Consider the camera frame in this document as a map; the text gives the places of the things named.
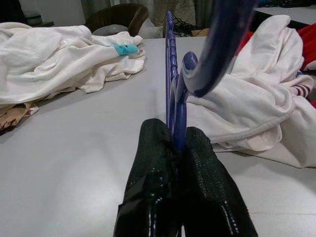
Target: gray tabletop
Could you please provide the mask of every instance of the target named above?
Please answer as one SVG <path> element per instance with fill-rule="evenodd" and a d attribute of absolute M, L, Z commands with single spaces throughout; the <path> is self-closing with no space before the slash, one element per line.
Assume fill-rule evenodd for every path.
<path fill-rule="evenodd" d="M 179 58 L 204 38 L 177 39 Z M 139 74 L 76 91 L 0 137 L 0 237 L 111 237 L 145 119 L 164 119 L 164 40 Z M 316 170 L 218 154 L 261 237 L 316 236 Z"/>

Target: crumpled white garment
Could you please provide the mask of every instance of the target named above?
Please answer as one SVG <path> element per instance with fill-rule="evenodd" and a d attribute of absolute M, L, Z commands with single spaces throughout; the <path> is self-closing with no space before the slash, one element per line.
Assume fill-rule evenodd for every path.
<path fill-rule="evenodd" d="M 188 125 L 201 128 L 217 151 L 316 166 L 316 110 L 298 96 L 314 82 L 298 73 L 303 42 L 289 22 L 286 15 L 264 21 L 232 72 L 204 97 L 188 98 Z"/>
<path fill-rule="evenodd" d="M 119 57 L 115 44 L 138 45 L 128 32 L 92 36 L 85 26 L 31 28 L 0 24 L 0 107 L 81 88 L 94 92 L 109 80 L 143 69 L 145 57 Z"/>

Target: black cable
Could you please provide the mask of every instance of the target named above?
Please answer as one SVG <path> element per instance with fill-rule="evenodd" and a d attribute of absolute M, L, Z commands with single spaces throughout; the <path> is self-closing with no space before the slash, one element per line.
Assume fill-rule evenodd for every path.
<path fill-rule="evenodd" d="M 187 22 L 181 20 L 179 17 L 174 16 L 173 20 L 174 20 L 174 29 L 173 29 L 173 31 L 175 33 L 180 34 L 180 35 L 192 36 L 192 31 L 201 30 L 201 28 L 199 28 L 197 26 L 194 26 L 194 25 L 192 25 L 190 23 L 187 23 Z"/>

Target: blue hanger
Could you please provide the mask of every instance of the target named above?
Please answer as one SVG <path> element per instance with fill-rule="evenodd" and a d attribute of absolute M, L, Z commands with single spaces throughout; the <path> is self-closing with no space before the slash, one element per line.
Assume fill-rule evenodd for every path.
<path fill-rule="evenodd" d="M 166 19 L 166 124 L 179 152 L 185 148 L 189 94 L 204 96 L 224 75 L 242 36 L 248 28 L 257 0 L 215 0 L 209 34 L 200 59 L 188 52 L 177 65 L 173 16 Z"/>

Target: white fabric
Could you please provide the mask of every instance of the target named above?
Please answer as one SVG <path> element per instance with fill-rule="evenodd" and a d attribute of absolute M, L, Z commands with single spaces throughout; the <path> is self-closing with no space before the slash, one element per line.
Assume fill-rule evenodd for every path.
<path fill-rule="evenodd" d="M 138 45 L 141 40 L 128 32 L 92 36 L 85 26 L 30 28 L 2 23 L 0 107 L 51 98 L 76 87 L 94 92 L 107 78 L 126 79 L 142 70 L 145 58 L 119 57 L 113 45 Z"/>
<path fill-rule="evenodd" d="M 230 75 L 203 98 L 188 98 L 188 125 L 218 143 L 217 151 L 244 150 L 296 167 L 316 166 L 316 110 L 297 89 L 311 90 L 314 81 L 298 73 L 303 43 L 286 27 L 289 22 L 285 15 L 264 21 Z"/>

